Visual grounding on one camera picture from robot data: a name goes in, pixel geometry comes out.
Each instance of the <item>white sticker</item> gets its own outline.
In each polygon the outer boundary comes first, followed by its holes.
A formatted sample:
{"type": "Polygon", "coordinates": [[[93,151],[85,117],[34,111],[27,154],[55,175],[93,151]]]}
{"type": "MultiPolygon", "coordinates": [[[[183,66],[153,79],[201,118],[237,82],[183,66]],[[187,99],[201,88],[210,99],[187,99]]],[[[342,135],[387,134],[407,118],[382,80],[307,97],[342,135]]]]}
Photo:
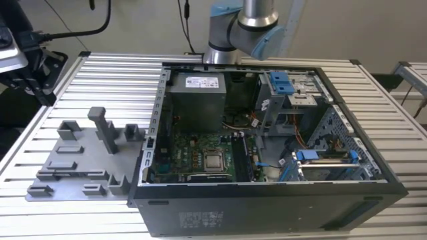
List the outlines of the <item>white sticker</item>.
{"type": "Polygon", "coordinates": [[[254,119],[253,124],[251,124],[254,128],[257,128],[257,126],[259,125],[259,122],[261,121],[258,119],[254,119]]]}
{"type": "Polygon", "coordinates": [[[282,158],[282,159],[279,160],[281,166],[283,167],[283,165],[285,165],[286,163],[287,163],[286,160],[282,158]]]}
{"type": "Polygon", "coordinates": [[[218,77],[190,76],[186,78],[186,88],[218,89],[219,87],[218,77]]]}

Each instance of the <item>slotted metal worktable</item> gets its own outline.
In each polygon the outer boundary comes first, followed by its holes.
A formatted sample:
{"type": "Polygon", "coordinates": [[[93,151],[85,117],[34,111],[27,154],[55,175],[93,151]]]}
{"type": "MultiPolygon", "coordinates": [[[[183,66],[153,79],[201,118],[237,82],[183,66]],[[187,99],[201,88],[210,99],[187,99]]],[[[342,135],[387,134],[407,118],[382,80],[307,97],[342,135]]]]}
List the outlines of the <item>slotted metal worktable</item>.
{"type": "MultiPolygon", "coordinates": [[[[93,53],[79,57],[55,92],[0,162],[0,237],[16,239],[151,239],[138,209],[126,201],[27,202],[24,195],[46,162],[63,120],[87,120],[93,106],[107,108],[117,127],[147,128],[162,62],[201,62],[199,56],[93,53]]],[[[322,67],[362,128],[409,189],[409,196],[351,232],[311,238],[350,240],[427,239],[427,133],[361,65],[349,60],[274,58],[249,65],[322,67]]],[[[193,239],[303,239],[286,234],[193,239]]]]}
{"type": "Polygon", "coordinates": [[[401,75],[427,98],[427,62],[402,61],[394,69],[394,74],[401,75]]]}

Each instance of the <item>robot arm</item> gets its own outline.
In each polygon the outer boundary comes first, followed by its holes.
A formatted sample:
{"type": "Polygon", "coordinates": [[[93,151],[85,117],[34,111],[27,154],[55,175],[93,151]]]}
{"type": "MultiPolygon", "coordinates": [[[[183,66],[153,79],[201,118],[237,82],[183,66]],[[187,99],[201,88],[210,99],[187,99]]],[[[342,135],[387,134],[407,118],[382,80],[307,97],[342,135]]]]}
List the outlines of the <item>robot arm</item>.
{"type": "Polygon", "coordinates": [[[211,6],[209,49],[203,62],[239,64],[245,52],[258,60],[278,54],[285,27],[274,0],[219,1],[211,6]]]}

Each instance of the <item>green motherboard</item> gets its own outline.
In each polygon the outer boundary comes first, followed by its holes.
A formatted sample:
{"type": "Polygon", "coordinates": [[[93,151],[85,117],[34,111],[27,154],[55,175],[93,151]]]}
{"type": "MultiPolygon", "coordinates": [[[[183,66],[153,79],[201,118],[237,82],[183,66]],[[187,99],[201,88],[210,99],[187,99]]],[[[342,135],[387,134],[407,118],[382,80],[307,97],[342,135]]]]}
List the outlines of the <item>green motherboard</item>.
{"type": "MultiPolygon", "coordinates": [[[[261,161],[259,151],[253,136],[245,137],[250,171],[254,181],[263,182],[263,170],[255,162],[261,161]]],[[[231,134],[181,134],[174,135],[173,146],[161,151],[170,151],[170,161],[155,164],[158,183],[185,183],[187,176],[197,174],[229,175],[238,182],[231,134]]]]}

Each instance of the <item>power cable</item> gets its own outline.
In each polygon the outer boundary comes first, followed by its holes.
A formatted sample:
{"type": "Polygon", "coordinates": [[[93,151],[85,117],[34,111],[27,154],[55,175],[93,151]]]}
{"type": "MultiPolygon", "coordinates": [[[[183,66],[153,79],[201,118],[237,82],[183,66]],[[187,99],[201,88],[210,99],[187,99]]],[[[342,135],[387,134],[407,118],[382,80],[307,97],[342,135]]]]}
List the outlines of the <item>power cable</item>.
{"type": "MultiPolygon", "coordinates": [[[[55,10],[54,6],[51,5],[51,3],[49,2],[49,0],[44,0],[46,4],[50,6],[50,8],[53,9],[54,13],[57,14],[57,16],[59,17],[59,20],[62,21],[62,23],[65,24],[65,27],[67,28],[67,30],[73,33],[74,31],[70,29],[70,27],[67,26],[67,23],[65,21],[65,19],[62,18],[59,12],[55,10]]],[[[87,51],[90,51],[89,47],[86,46],[86,44],[83,43],[83,41],[81,40],[81,38],[77,36],[75,37],[78,39],[78,41],[81,42],[81,44],[83,45],[85,49],[87,51]]]]}
{"type": "MultiPolygon", "coordinates": [[[[187,31],[189,31],[189,17],[190,17],[190,5],[189,5],[189,1],[186,2],[186,12],[185,12],[185,15],[186,15],[186,25],[187,25],[187,31]]],[[[193,42],[190,40],[190,35],[189,33],[186,32],[186,28],[185,28],[185,20],[183,20],[183,10],[182,10],[182,1],[178,0],[178,8],[179,8],[179,19],[181,19],[181,26],[182,26],[182,31],[185,33],[185,36],[186,36],[186,39],[187,39],[187,42],[189,42],[189,46],[190,46],[190,49],[191,49],[191,52],[193,53],[197,53],[195,52],[195,49],[194,49],[194,46],[193,46],[193,42]]]]}
{"type": "Polygon", "coordinates": [[[90,31],[63,32],[63,33],[55,33],[55,34],[47,33],[47,34],[43,34],[42,42],[53,41],[54,39],[63,39],[70,37],[81,37],[81,36],[90,36],[90,35],[99,34],[107,29],[111,17],[113,17],[113,0],[109,0],[107,17],[106,17],[105,24],[99,29],[90,30],[90,31]]]}

